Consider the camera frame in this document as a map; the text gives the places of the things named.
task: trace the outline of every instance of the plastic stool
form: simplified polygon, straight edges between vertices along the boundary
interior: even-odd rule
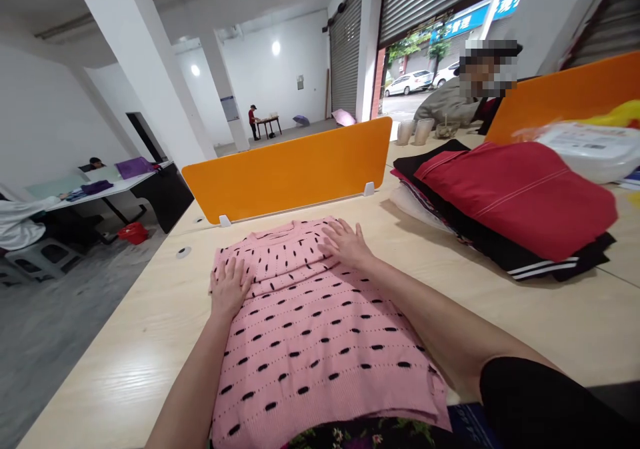
[[[64,251],[65,255],[57,258],[50,258],[49,255],[45,254],[45,249],[46,253],[49,253],[49,249],[51,247],[57,249],[56,252],[60,252],[60,250]],[[63,270],[63,267],[75,259],[80,260],[83,257],[61,242],[48,238],[39,240],[31,246],[15,251],[9,251],[5,258],[9,262],[12,262],[14,266],[18,266],[20,270],[26,272],[29,276],[40,279],[47,275],[53,278],[64,277],[66,273]]]
[[[0,258],[0,283],[5,285],[29,284],[31,281],[32,279],[25,276],[17,267]]]

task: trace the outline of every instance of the black sleeve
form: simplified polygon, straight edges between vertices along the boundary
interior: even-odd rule
[[[480,392],[504,449],[631,447],[631,423],[564,374],[520,358],[482,370]]]

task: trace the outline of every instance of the red basket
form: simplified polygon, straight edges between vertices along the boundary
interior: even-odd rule
[[[145,242],[148,236],[149,231],[140,223],[131,223],[118,231],[118,237],[120,239],[126,239],[136,246]]]

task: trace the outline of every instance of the hand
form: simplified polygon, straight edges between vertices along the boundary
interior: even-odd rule
[[[236,266],[235,257],[233,257],[229,264],[221,266],[217,274],[218,281],[215,280],[216,274],[211,271],[211,284],[209,285],[211,316],[215,315],[231,320],[240,311],[253,279],[250,274],[247,274],[245,283],[240,285],[244,267],[243,260]]]
[[[354,269],[363,270],[369,261],[375,259],[371,249],[367,246],[362,235],[360,224],[355,225],[355,232],[344,219],[338,219],[339,223],[329,223],[329,228],[323,228],[328,236],[324,238],[324,244],[318,244],[318,249],[325,254],[338,258],[344,265]]]

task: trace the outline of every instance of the cup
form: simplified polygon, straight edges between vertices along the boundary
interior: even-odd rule
[[[398,140],[395,142],[397,146],[406,146],[409,144],[409,139],[413,134],[413,128],[415,127],[415,121],[413,119],[407,119],[400,123],[398,128]]]
[[[413,139],[414,146],[424,146],[427,143],[427,138],[429,137],[431,128],[433,128],[434,122],[435,121],[431,118],[421,119],[417,122],[415,127],[415,138]]]
[[[459,127],[460,123],[440,123],[435,127],[435,138],[450,139],[455,136],[455,133],[458,132]]]

